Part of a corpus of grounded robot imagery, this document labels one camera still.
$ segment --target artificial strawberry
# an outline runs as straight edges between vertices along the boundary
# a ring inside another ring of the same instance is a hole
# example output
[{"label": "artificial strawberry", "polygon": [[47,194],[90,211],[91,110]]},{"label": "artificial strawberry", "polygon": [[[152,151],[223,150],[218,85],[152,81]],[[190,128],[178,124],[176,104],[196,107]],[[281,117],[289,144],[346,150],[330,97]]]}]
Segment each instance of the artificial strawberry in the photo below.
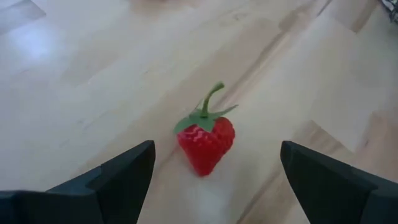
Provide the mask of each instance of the artificial strawberry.
[{"label": "artificial strawberry", "polygon": [[174,133],[178,143],[185,151],[194,170],[201,177],[209,175],[223,155],[231,149],[235,138],[232,123],[223,117],[237,105],[227,110],[209,113],[210,97],[224,88],[222,82],[217,83],[207,94],[202,109],[196,109],[176,125]]}]

